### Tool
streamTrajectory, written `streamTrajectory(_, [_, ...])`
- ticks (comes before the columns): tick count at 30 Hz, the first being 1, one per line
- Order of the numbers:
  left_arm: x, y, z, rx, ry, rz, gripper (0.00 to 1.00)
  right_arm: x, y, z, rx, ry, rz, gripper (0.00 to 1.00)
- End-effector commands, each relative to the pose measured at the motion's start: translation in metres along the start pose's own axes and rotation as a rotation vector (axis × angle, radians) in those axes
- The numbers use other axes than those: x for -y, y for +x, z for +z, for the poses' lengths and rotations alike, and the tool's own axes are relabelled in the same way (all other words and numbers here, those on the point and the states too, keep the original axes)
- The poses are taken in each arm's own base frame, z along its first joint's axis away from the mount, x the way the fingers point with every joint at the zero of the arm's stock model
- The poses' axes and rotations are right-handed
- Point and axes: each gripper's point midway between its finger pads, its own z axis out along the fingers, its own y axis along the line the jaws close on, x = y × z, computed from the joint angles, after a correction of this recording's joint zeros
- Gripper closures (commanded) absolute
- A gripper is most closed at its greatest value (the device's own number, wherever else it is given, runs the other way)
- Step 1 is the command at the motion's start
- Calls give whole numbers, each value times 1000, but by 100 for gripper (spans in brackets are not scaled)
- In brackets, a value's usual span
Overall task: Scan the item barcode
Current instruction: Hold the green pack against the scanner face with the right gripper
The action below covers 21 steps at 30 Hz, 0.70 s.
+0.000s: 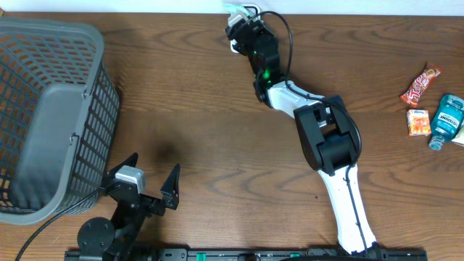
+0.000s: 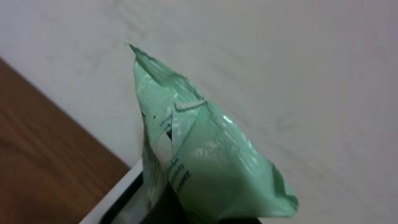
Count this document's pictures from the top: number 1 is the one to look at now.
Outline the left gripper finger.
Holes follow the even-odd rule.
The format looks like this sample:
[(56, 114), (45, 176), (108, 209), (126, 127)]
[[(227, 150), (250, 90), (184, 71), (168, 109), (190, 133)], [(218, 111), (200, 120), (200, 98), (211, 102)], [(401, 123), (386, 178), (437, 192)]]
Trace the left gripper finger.
[(123, 166), (135, 167), (137, 162), (138, 162), (138, 153), (134, 152), (127, 159), (125, 159), (123, 162), (121, 162), (119, 165), (117, 165), (114, 168), (112, 168), (111, 170), (109, 170), (107, 175), (109, 177), (114, 178), (117, 171), (119, 169), (121, 169)]
[(166, 208), (176, 210), (179, 204), (179, 178), (181, 165), (176, 164), (160, 189)]

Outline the light blue tissue pack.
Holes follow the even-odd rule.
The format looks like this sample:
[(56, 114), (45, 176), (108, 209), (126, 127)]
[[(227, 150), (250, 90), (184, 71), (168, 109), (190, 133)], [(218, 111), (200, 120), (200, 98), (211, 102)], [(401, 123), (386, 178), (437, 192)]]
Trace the light blue tissue pack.
[(238, 12), (243, 12), (245, 15), (250, 15), (249, 10), (242, 4), (224, 3), (223, 8), (226, 12), (228, 12), (231, 15), (236, 14)]

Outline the red chocolate bar wrapper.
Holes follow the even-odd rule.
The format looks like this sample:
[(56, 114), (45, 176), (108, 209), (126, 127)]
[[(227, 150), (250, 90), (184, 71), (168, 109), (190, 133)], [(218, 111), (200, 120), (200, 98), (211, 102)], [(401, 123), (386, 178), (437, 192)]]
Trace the red chocolate bar wrapper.
[(421, 97), (429, 85), (442, 73), (442, 69), (434, 63), (428, 62), (423, 72), (411, 83), (408, 90), (399, 98), (411, 107), (416, 108)]

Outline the small orange snack box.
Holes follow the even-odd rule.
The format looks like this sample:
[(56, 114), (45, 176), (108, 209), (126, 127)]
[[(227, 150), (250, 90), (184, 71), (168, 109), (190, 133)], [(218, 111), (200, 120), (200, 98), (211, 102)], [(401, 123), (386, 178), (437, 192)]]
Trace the small orange snack box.
[(428, 136), (431, 125), (428, 110), (409, 109), (407, 111), (407, 126), (410, 136)]

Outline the blue mouthwash bottle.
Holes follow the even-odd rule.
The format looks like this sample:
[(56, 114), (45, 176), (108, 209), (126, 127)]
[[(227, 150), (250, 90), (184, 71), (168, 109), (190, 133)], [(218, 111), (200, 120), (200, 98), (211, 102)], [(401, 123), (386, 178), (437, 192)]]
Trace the blue mouthwash bottle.
[(463, 99), (452, 94), (443, 95), (439, 108), (431, 122), (429, 147), (435, 151), (442, 149), (460, 130), (463, 121)]

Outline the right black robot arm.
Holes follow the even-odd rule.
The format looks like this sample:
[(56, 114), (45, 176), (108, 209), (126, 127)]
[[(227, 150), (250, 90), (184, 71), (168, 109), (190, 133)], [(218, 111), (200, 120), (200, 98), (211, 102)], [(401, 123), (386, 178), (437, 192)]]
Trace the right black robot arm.
[(232, 14), (225, 33), (235, 52), (249, 60), (257, 99), (294, 119), (304, 158), (327, 188), (339, 245), (350, 255), (367, 254), (376, 237), (357, 182), (362, 140), (343, 100), (311, 94), (291, 81), (281, 69), (278, 40), (258, 15)]

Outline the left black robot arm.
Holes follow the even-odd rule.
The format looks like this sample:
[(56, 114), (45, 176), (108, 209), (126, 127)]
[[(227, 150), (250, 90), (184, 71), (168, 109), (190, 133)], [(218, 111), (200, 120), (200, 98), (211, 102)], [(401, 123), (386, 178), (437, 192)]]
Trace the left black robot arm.
[(67, 252), (66, 260), (147, 260), (149, 252), (136, 245), (145, 219), (163, 216), (179, 204), (181, 165), (176, 164), (162, 185), (162, 198), (143, 193), (144, 172), (136, 167), (138, 154), (133, 153), (112, 168), (101, 182), (103, 194), (117, 202), (110, 219), (95, 217), (78, 231), (79, 250)]

